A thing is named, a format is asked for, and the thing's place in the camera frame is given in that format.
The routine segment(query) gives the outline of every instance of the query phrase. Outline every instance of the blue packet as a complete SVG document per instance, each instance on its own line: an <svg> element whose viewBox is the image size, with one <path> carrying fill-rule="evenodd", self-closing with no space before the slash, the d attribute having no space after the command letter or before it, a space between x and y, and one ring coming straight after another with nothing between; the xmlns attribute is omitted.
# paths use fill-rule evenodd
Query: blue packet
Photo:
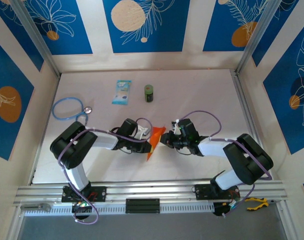
<svg viewBox="0 0 304 240"><path fill-rule="evenodd" d="M115 97L112 101L112 104L127 105L128 93L130 90L131 83L131 80L117 80Z"/></svg>

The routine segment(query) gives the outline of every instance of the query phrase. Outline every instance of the yellow tool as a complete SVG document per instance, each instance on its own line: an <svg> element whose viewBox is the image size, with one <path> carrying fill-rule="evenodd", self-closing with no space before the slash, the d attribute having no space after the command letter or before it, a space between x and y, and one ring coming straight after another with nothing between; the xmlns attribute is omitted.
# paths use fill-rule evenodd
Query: yellow tool
<svg viewBox="0 0 304 240"><path fill-rule="evenodd" d="M268 207L270 204L276 204L280 201L276 200L267 200L267 198L256 198L256 197L250 197L245 199L246 202L254 201L254 202L259 202L262 203L258 205L257 207L248 207L247 211L256 211L258 209L261 209L262 207Z"/></svg>

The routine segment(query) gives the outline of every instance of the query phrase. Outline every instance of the purple cable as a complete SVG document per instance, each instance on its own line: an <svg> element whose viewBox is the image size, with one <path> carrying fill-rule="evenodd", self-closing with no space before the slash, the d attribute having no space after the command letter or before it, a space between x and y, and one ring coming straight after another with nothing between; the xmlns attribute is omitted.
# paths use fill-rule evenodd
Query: purple cable
<svg viewBox="0 0 304 240"><path fill-rule="evenodd" d="M140 142L140 143L143 143L143 142L145 142L145 141L147 141L147 140L149 140L149 139L151 138L151 136L152 136L152 131L153 131L153 125L152 125L152 123L151 123L148 119L146 119L146 118L144 118L144 117L140 117L140 118L138 118L136 121L138 121L138 120L146 120L146 121L150 124L151 133L150 133L149 137L146 138L146 139L143 139L143 140L134 140L134 139L130 139L130 138L128 138L128 137L124 137L124 136L118 135L118 134L113 133L113 132L103 131L103 130L94 129L94 128L89 128L89 129L83 130L83 131L80 132L78 135L76 135L76 137L73 138L73 139L68 143L68 145L63 149L63 151L62 151L62 152L60 153L60 155L58 156L57 162L58 162L58 164L60 165L60 167L62 168L63 173L64 173L64 175L65 175L65 177L66 177L66 179L67 179L69 185L71 186L71 188L74 190L74 192L75 192L77 195L79 195L82 199L84 199L84 200L92 207L92 209L94 209L95 212L96 212L96 219L95 219L94 221L91 221L91 222L83 222L83 221L78 220L78 219L76 218L76 212L75 212L74 215L73 215L73 218L75 219L75 221L76 221L77 223L84 224L84 225L92 225L92 224L95 224L95 223L98 221L99 213L98 213L97 208L94 206L94 204L91 203L91 202L90 202L90 201L89 201L89 200L88 200L88 199L87 199L87 198L86 198L86 197L85 197L85 196L84 196L84 195L83 195L75 186L74 186L74 184L71 182L71 179L70 179L69 176L67 175L67 172L66 172L66 169L65 169L64 165L61 163L62 156L63 156L64 153L68 150L68 148L69 148L70 146L72 146L72 144L73 144L80 136L82 136L83 134L85 134L85 133L87 133L87 132L99 132L99 133L104 133L104 134L110 134L110 135L113 135L113 136L116 136L116 137L120 137L120 138L122 138L122 139L131 141L131 142L135 142L135 143L139 143L139 142Z"/></svg>
<svg viewBox="0 0 304 240"><path fill-rule="evenodd" d="M237 144L238 146L240 146L253 160L254 162L263 170L263 172L268 176L268 177L261 177L260 179L261 180L272 180L272 176L270 175L270 173L266 170L266 168L264 168L264 166L256 159L256 157L254 157L252 155L252 153L250 151L247 150L247 148L245 146L243 146L241 143L239 143L238 141L236 140L232 140L232 139L224 139L224 138L212 138L213 136L215 136L216 134L218 134L221 130L222 130L222 123L221 121L214 115L212 114L211 112L208 112L208 111L203 111L203 110L196 110L196 111L192 111L190 112L189 114L185 115L184 117L182 117L181 119L179 120L182 120L186 117L188 117L190 114L193 114L193 113L206 113L206 114L209 114L211 116L213 116L218 124L220 125L220 129L213 133L212 135L210 135L210 141L214 141L214 142L230 142L230 143L235 143ZM232 211L234 211L234 209L236 209L236 207L240 204L242 204L246 198L249 197L249 195L254 191L254 188L255 188L255 183L253 184L253 187L252 189L248 192L248 194L233 208L231 209L228 213L226 213L225 215L227 216L228 214L230 214Z"/></svg>

